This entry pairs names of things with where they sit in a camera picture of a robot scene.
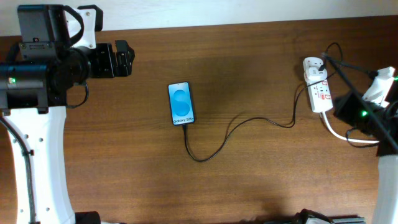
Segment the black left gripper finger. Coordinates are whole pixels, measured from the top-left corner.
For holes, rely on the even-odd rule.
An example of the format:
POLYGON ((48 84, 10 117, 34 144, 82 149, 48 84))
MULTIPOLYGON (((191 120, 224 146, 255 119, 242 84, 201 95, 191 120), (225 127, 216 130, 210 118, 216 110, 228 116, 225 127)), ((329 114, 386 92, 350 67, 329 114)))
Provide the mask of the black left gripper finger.
POLYGON ((118 76, 128 77, 132 73, 132 63, 135 58, 134 51, 117 52, 116 59, 118 62, 118 76))
POLYGON ((115 41, 116 44, 116 49, 117 52, 119 53, 129 53, 129 54, 133 54, 134 50, 128 45, 126 40, 116 40, 115 41))

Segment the blue Samsung smartphone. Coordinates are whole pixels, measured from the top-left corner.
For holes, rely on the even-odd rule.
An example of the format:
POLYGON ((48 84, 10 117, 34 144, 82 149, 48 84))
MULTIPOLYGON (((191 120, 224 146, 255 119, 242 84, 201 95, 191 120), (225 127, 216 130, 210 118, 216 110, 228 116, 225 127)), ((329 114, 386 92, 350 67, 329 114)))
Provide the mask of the blue Samsung smartphone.
POLYGON ((195 122, 195 112, 188 82, 168 86, 172 123, 175 126, 195 122))

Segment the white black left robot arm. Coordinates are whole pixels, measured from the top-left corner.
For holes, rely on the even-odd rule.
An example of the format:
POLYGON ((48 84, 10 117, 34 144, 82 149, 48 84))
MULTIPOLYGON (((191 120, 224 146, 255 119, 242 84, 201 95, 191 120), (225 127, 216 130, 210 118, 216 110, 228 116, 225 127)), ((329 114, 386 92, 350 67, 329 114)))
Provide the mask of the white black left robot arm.
POLYGON ((18 223, 100 223, 75 212, 68 195, 63 131, 67 91, 89 78, 126 77, 134 51, 125 40, 95 48, 63 42, 20 42, 1 64, 1 124, 16 175, 18 223))

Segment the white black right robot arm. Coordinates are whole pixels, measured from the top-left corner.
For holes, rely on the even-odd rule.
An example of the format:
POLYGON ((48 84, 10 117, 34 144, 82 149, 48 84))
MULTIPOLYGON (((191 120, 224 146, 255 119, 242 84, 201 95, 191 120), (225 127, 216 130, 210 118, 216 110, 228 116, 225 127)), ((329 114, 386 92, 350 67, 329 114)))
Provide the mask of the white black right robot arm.
POLYGON ((333 115, 351 126, 345 133, 348 138, 353 131, 377 139, 378 193, 373 223, 397 224, 397 116, 392 114, 394 106, 383 107, 364 101, 349 92, 333 100, 333 115))

